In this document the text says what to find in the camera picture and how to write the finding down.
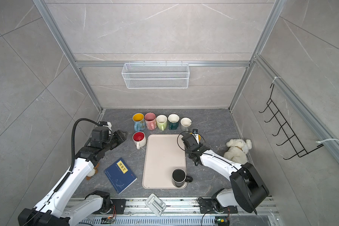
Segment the pink cartoon mug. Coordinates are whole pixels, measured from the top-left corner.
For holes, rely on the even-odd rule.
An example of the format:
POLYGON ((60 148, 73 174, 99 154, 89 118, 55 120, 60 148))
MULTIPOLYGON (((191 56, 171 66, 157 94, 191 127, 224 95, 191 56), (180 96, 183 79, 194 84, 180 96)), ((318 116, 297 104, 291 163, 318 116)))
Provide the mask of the pink cartoon mug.
POLYGON ((145 114, 145 123, 148 130, 153 131, 157 128, 155 113, 145 114))

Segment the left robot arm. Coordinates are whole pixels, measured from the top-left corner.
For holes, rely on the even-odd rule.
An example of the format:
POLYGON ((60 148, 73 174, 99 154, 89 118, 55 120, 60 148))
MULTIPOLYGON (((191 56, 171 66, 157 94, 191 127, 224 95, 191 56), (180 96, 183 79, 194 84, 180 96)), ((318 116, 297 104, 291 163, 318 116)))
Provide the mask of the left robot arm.
POLYGON ((93 123, 96 127, 91 137, 78 152, 75 150, 75 132, 78 119, 71 134, 71 165, 56 185, 33 208, 25 208, 18 216, 21 226, 75 226, 94 212, 107 214, 115 210, 110 194, 103 191, 90 193, 79 204, 67 208, 67 204, 83 180, 96 172, 96 166, 105 153, 126 141, 126 131, 111 130, 107 121, 93 123))

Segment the black mug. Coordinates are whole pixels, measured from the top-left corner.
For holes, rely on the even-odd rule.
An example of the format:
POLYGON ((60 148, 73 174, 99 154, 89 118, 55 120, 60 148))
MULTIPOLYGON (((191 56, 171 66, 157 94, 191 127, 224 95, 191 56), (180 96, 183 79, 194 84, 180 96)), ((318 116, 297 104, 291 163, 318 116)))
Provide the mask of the black mug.
POLYGON ((185 183, 193 182, 193 178, 188 176, 183 169, 175 169, 172 172, 172 183, 175 187, 182 187, 185 183))

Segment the grey mug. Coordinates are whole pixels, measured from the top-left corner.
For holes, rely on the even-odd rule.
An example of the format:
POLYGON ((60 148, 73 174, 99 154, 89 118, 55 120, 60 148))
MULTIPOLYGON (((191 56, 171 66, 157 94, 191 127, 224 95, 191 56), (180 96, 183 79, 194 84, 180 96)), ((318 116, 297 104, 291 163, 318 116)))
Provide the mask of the grey mug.
POLYGON ((192 120, 190 118, 184 117, 180 120, 180 126, 182 131, 190 131, 192 125, 192 120))

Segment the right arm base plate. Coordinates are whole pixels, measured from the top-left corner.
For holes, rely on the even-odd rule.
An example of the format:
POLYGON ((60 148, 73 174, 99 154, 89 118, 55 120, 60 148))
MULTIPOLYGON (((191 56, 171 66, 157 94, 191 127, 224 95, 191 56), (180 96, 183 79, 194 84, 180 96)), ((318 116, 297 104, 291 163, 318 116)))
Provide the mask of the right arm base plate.
POLYGON ((198 198, 198 205, 200 207, 200 213, 213 213, 213 214, 237 214, 238 209, 236 206, 222 207, 216 203, 213 199, 198 198))

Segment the white mug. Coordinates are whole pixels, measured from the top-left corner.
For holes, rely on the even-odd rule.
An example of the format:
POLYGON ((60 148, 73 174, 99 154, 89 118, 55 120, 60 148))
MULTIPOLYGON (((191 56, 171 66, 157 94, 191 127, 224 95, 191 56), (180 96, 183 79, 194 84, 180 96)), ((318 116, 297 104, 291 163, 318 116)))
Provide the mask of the white mug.
POLYGON ((135 132, 132 136, 136 149, 139 150, 147 144, 146 136, 143 132, 135 132))

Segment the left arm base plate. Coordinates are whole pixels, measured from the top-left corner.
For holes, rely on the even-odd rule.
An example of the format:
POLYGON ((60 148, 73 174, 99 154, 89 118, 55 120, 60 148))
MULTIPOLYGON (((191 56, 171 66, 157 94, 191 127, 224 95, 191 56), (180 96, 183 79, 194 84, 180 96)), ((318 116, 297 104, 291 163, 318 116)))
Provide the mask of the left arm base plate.
POLYGON ((126 201, 126 199, 104 200, 99 212, 101 214, 123 214, 126 207, 126 201))

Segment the light green mug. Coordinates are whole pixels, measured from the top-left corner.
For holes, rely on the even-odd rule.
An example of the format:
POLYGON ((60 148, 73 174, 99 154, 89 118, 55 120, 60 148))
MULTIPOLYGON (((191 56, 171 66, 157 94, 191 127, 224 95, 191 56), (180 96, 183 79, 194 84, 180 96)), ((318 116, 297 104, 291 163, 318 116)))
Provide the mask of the light green mug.
POLYGON ((168 125, 168 118, 165 115, 159 115, 156 118, 156 124, 157 128, 160 129, 161 131, 166 130, 167 125, 168 125))

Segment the dark green mug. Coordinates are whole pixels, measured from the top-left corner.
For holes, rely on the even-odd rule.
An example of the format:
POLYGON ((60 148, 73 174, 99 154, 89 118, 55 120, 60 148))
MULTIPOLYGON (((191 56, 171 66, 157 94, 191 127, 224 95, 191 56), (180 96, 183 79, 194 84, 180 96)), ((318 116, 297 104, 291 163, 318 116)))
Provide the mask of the dark green mug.
POLYGON ((171 114, 168 116, 169 130, 176 130, 179 127, 180 117, 177 114, 171 114))

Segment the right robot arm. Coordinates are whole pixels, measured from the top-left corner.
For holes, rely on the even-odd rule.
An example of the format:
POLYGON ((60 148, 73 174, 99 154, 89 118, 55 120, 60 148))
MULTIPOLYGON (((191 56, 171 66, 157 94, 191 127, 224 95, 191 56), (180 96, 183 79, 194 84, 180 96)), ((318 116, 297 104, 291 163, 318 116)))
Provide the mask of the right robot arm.
POLYGON ((256 208, 270 195, 270 192, 251 163, 235 163, 218 155, 205 146, 204 138, 197 132, 184 131, 177 140, 180 148, 194 164, 213 169, 230 181, 230 189, 220 189, 211 197, 211 211, 223 211, 229 206, 239 206, 248 213, 256 213, 256 208))

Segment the blue mug yellow inside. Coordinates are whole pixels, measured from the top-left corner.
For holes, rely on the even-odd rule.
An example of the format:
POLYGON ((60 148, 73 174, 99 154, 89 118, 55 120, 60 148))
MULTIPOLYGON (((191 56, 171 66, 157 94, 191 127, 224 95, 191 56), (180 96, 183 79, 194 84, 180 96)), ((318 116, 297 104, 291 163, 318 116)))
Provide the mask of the blue mug yellow inside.
POLYGON ((144 115, 142 113, 136 113, 133 115, 132 120, 134 121, 134 131, 143 131, 146 128, 144 115))

